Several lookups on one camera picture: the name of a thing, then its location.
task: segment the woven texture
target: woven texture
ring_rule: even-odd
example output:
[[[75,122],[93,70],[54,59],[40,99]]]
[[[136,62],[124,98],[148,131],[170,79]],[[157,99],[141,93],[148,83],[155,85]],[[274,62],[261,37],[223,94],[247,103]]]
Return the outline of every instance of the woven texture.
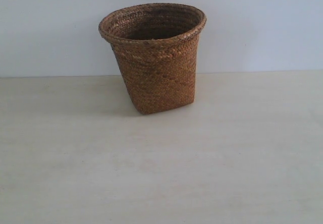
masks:
[[[111,44],[130,98],[142,114],[194,101],[196,54],[205,14],[180,4],[115,11],[99,24]]]

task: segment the table surface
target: table surface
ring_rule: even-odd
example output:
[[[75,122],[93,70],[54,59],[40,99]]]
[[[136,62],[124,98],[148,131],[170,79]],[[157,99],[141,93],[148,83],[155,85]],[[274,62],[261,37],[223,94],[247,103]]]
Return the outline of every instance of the table surface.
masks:
[[[323,71],[205,74],[143,116],[122,78],[0,79],[0,223],[323,223]]]

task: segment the woven basket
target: woven basket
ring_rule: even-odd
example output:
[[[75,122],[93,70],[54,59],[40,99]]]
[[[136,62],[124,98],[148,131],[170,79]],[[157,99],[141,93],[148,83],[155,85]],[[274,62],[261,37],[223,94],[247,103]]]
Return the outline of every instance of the woven basket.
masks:
[[[194,101],[196,53],[205,14],[180,4],[117,10],[99,24],[111,44],[130,98],[142,114]]]

